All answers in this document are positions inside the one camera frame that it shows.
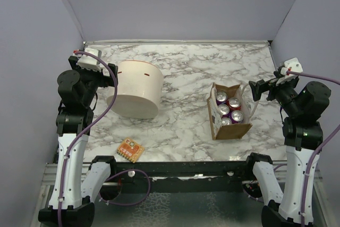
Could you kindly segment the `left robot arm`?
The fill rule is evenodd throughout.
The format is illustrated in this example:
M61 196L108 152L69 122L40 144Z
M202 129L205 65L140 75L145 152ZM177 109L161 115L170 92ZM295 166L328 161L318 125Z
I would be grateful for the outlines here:
M105 116L94 119L90 105L99 87L117 88L117 66L84 51L75 51L69 63L71 69L57 78L61 98L56 118L57 171L48 206L38 213L38 221L46 226L91 226L103 183L117 177L115 158L97 156L88 176L81 179L90 129Z

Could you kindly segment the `purple soda can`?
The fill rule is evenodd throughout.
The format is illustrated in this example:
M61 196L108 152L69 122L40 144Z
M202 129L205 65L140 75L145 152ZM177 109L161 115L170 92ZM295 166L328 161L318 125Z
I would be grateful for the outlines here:
M222 117L230 116L230 108L226 104L219 104L218 110L221 112Z
M229 117L232 123L242 123L244 120L244 114L240 110L234 110L230 113Z

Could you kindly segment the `purple soda can carried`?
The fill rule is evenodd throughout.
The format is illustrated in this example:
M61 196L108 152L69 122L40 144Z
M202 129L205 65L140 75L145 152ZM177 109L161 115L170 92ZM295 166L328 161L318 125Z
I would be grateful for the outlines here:
M227 100L228 100L228 96L225 92L223 91L216 92L216 104L217 105L226 104Z

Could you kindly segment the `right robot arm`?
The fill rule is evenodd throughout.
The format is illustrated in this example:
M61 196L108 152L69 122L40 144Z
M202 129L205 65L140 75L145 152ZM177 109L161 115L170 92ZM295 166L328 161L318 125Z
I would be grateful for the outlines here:
M267 92L267 100L277 100L287 117L283 121L287 166L285 187L281 188L273 162L268 155L250 154L244 166L248 179L257 180L263 197L263 226L313 226L313 182L319 159L317 148L323 142L319 118L329 105L330 89L312 81L300 93L295 91L299 79L278 83L251 81L253 99Z

